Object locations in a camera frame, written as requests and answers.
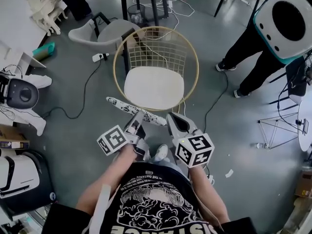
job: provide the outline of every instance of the hand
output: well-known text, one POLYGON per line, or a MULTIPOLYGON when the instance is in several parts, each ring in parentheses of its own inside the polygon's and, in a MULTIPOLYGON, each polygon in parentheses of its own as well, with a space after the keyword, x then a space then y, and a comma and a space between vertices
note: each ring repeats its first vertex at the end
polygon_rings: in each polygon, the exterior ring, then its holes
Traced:
POLYGON ((122 156, 127 156, 130 159, 135 160, 137 158, 137 153, 134 151, 133 144, 126 144, 120 149, 120 154, 122 156))

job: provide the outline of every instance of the gold wire chair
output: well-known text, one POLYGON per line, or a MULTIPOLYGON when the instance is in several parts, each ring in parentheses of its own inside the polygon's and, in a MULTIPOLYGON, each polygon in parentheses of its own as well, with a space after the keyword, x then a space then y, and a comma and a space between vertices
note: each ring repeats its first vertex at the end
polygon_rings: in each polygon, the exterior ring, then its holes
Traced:
POLYGON ((180 106, 192 94, 199 64, 194 48, 183 35, 152 26, 133 32, 121 43, 115 54, 113 74, 118 90, 132 104, 148 111, 164 111, 180 106), (121 76, 117 75, 117 56, 122 54, 125 42, 130 71, 125 81, 118 81, 121 76))

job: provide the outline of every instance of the sneaker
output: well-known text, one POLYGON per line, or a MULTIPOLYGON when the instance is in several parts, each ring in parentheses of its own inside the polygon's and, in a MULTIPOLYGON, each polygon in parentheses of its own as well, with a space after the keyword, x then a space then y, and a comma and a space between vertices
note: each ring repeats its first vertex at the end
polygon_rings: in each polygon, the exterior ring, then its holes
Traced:
POLYGON ((158 162, 158 161, 163 160, 165 157, 167 157, 167 154, 168 154, 168 146, 166 144, 162 144, 157 149, 157 152, 154 156, 154 161, 158 162))
POLYGON ((221 71, 234 71, 236 69, 236 66, 230 69, 225 69, 224 68, 224 64, 223 61, 219 62, 216 66, 215 66, 216 70, 221 72, 221 71))
POLYGON ((235 98, 247 97, 247 96, 249 96, 249 95, 251 95, 251 93, 249 93, 249 94, 247 94, 247 95, 245 96, 245 95, 243 95, 243 94, 240 92, 239 89, 234 90, 234 96, 235 96, 235 98))

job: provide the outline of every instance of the trash bin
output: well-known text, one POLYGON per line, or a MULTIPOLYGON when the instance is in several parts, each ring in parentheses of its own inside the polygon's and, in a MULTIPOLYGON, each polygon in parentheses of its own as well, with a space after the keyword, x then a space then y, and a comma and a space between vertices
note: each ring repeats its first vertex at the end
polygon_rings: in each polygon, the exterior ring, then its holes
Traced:
POLYGON ((137 5, 132 5, 128 8, 128 14, 131 22, 140 24, 145 22, 145 6, 140 4, 140 9, 137 5))

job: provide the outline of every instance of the gray chair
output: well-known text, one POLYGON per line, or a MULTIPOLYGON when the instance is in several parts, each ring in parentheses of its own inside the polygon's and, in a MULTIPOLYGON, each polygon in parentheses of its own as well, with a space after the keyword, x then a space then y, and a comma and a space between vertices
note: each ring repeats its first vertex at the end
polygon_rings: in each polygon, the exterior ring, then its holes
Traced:
MULTIPOLYGON (((107 57, 104 53, 114 55, 122 41, 134 31, 140 29, 136 24, 123 19, 117 19, 110 22, 103 13, 98 13, 90 19, 84 26, 73 29, 68 33, 70 40, 83 44, 94 52, 103 54, 104 60, 107 57), (97 18, 100 17, 107 26, 100 32, 97 24, 97 18), (92 33, 95 31, 97 41, 92 41, 92 33)), ((126 73, 128 68, 128 53, 124 51, 124 61, 126 65, 126 73)))

